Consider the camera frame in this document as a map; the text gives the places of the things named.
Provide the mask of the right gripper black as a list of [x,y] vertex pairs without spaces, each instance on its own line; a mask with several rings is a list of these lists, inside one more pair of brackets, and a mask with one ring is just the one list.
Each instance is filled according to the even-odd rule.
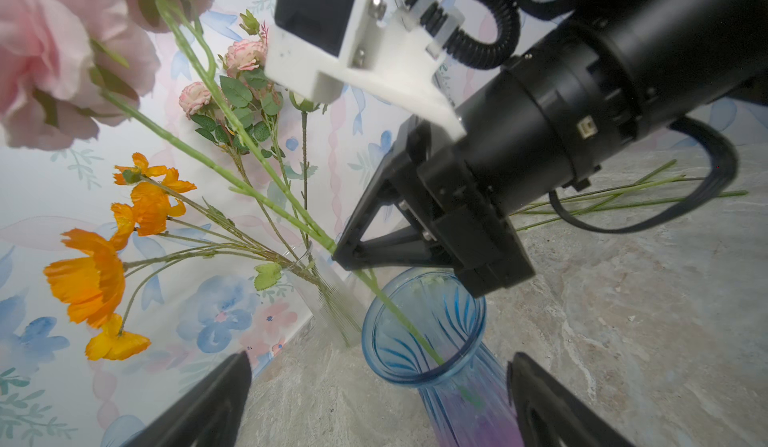
[[666,127],[696,140],[711,169],[693,193],[630,226],[639,232],[702,206],[736,177],[733,144],[692,117],[767,68],[767,0],[590,0],[461,108],[451,142],[422,124],[393,152],[410,226],[462,230],[455,274],[475,296],[533,267],[508,215],[541,196],[583,189],[600,165]]

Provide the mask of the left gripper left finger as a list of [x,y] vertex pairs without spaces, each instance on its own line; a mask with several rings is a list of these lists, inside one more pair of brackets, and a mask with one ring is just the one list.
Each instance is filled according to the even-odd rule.
[[230,355],[128,444],[235,445],[251,381],[247,354]]

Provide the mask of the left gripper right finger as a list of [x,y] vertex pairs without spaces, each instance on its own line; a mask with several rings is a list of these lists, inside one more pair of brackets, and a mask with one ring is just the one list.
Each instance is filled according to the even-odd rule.
[[506,385],[525,446],[633,447],[524,352],[507,364]]

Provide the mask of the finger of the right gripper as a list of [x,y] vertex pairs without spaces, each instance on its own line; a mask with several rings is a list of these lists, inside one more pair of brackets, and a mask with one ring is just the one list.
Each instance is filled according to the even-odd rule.
[[414,240],[410,226],[381,237],[363,239],[382,207],[403,200],[395,178],[396,169],[390,164],[379,166],[338,241],[335,255],[404,255],[407,252],[407,246]]
[[347,270],[376,267],[452,267],[462,230],[454,226],[433,232],[412,226],[387,235],[363,240],[368,230],[362,224],[347,229],[333,259]]

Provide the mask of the blue purple glass vase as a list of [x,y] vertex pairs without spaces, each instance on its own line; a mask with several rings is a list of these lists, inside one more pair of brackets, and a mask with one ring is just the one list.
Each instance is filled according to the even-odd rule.
[[416,390],[442,446],[520,446],[506,373],[485,346],[484,298],[447,270],[408,269],[383,289],[362,351],[384,381]]

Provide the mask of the large orange poppy stem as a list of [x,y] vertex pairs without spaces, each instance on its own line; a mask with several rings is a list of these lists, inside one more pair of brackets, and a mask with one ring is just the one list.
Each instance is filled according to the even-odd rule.
[[[246,238],[236,239],[233,234],[221,234],[221,240],[214,242],[206,238],[212,233],[210,230],[192,224],[186,228],[203,236],[157,229],[146,233],[130,224],[120,224],[109,239],[78,228],[63,234],[62,243],[82,255],[56,261],[45,267],[43,273],[52,295],[67,305],[70,321],[76,324],[85,322],[99,331],[85,347],[89,360],[123,361],[150,347],[151,340],[128,331],[126,321],[138,293],[170,267],[189,259],[227,255],[256,260],[259,273],[278,272],[285,264],[276,253],[261,244],[250,243]],[[126,248],[130,238],[146,234],[186,242],[191,246],[140,261],[122,261],[120,252]],[[219,293],[211,288],[210,281],[204,282],[196,293],[199,302],[187,310],[190,318],[181,321],[177,329],[181,338],[194,341],[204,353],[224,350],[234,332],[245,331],[252,323],[249,311],[237,307],[247,297],[244,288],[223,297],[219,297]]]

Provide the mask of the pink rose stem with leaves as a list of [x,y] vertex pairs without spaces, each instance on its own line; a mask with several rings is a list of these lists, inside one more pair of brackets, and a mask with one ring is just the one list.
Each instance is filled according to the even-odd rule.
[[179,101],[192,119],[203,112],[218,112],[223,116],[222,128],[227,132],[234,162],[240,162],[241,150],[252,154],[292,211],[287,212],[252,186],[245,189],[246,194],[254,197],[262,208],[271,209],[296,227],[308,248],[312,240],[323,242],[327,236],[308,211],[308,162],[301,163],[302,196],[296,197],[291,190],[288,163],[279,143],[279,117],[283,108],[291,104],[301,113],[302,129],[306,130],[307,116],[318,106],[297,102],[295,94],[281,90],[267,78],[269,29],[266,24],[246,10],[239,15],[239,27],[245,36],[230,45],[223,56],[213,55],[200,20],[184,20],[177,27],[175,37],[179,50],[202,83],[201,87],[185,88]]

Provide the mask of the orange poppy flower stem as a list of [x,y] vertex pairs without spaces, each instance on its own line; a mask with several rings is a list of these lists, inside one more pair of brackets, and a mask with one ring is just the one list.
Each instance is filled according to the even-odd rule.
[[185,194],[197,186],[182,180],[176,168],[153,166],[144,154],[135,152],[130,166],[116,166],[115,169],[114,183],[131,188],[128,204],[114,203],[111,206],[116,231],[110,242],[116,249],[125,248],[132,234],[155,236],[166,232],[170,220],[180,220],[187,209],[192,208],[244,244],[253,246],[257,252],[269,250],[266,245],[239,230],[232,220],[210,203],[198,204],[188,199]]

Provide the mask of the pink carnation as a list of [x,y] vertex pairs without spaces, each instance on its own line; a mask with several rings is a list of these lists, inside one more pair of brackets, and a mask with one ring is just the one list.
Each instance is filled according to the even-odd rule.
[[[200,20],[214,56],[245,32],[239,16],[216,25],[212,0],[182,0]],[[144,154],[153,166],[174,167],[197,188],[185,196],[208,202],[248,237],[277,255],[298,231],[245,189],[255,190],[291,212],[256,158],[233,151],[223,116],[190,118],[179,98],[201,87],[200,77],[158,16],[155,0],[1,0],[1,393],[8,407],[39,418],[84,398],[103,416],[114,415],[131,395],[165,396],[178,380],[188,388],[231,352],[242,350],[255,370],[263,369],[303,321],[305,311],[285,299],[286,285],[253,287],[258,262],[236,256],[189,259],[170,267],[135,297],[126,329],[151,340],[150,347],[123,361],[91,361],[85,347],[99,331],[70,321],[67,305],[52,295],[45,267],[82,254],[66,247],[72,229],[109,239],[116,231],[114,203],[130,202],[131,188],[114,183],[116,166]],[[337,166],[344,147],[359,151],[364,125],[382,129],[401,107],[359,88],[344,86],[331,106],[328,126],[316,112],[307,116],[286,105],[279,117],[291,190],[302,196],[301,163],[308,171],[308,211],[326,236],[338,233],[350,210],[341,197]],[[230,235],[192,208],[168,232],[219,242]],[[186,242],[132,236],[124,262],[187,249]],[[199,302],[206,282],[219,297],[244,288],[237,307],[252,316],[224,350],[204,353],[178,335],[187,310]]]

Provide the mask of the clear ribbed glass vase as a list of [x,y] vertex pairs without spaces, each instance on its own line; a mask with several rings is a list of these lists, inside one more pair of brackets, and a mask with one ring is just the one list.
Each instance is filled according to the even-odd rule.
[[339,348],[360,344],[367,308],[312,243],[285,254],[282,273],[312,313],[323,336]]

